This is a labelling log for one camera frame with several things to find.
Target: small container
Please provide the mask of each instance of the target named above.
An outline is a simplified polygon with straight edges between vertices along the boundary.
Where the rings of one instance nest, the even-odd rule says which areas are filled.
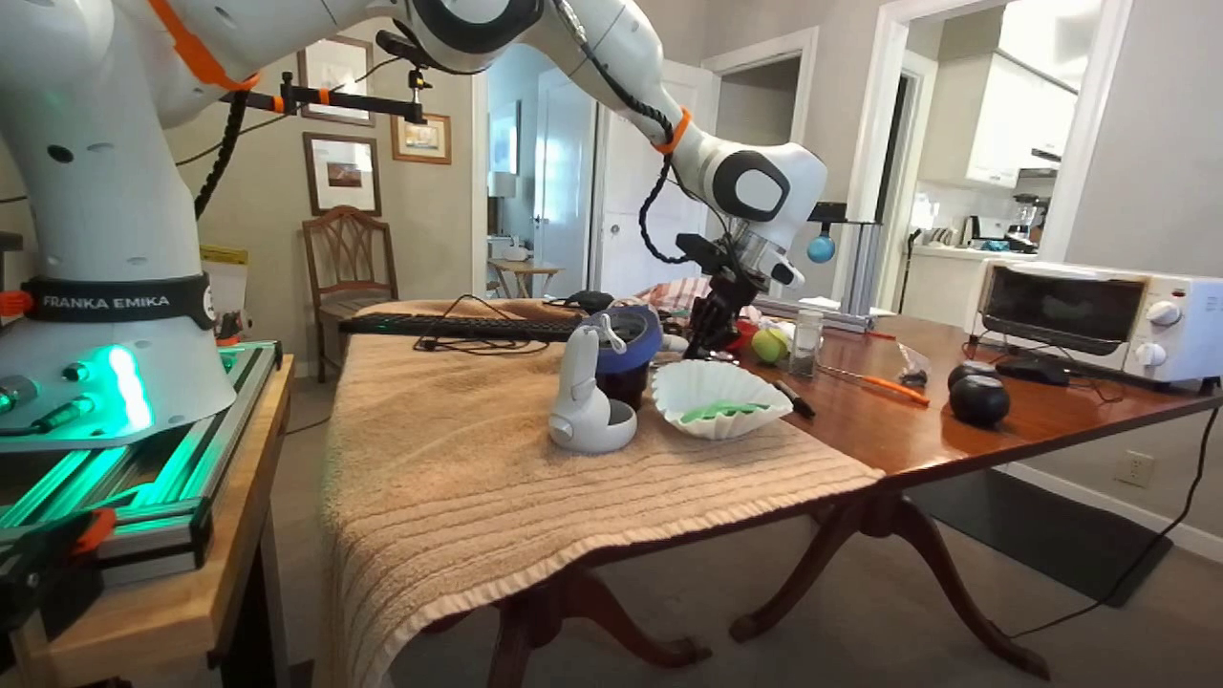
[[[789,362],[788,362],[796,380],[812,374],[812,359],[824,346],[824,315],[838,315],[833,299],[797,299]]]

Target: painting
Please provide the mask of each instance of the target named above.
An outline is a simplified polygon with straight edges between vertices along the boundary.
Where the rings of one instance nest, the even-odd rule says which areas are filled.
[[[389,117],[394,159],[452,166],[452,116],[429,122]]]
[[[317,38],[303,50],[303,84],[369,95],[369,47],[354,38]],[[304,117],[368,125],[369,111],[304,102]]]
[[[308,210],[354,208],[382,213],[373,136],[304,134]]]

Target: door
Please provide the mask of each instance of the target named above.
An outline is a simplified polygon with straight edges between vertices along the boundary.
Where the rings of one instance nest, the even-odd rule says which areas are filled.
[[[559,267],[549,283],[533,278],[531,294],[574,294],[589,287],[589,197],[596,159],[596,101],[589,101],[566,74],[540,74],[540,125],[533,125],[533,264]]]
[[[705,67],[662,66],[662,81],[701,131],[714,131],[718,81]],[[649,257],[636,210],[658,183],[658,148],[616,111],[601,106],[601,204],[596,204],[596,290],[636,294],[652,283],[699,274],[694,264],[662,264]],[[686,197],[676,180],[662,188],[647,229],[666,257],[680,257],[676,232],[705,232],[712,210]]]

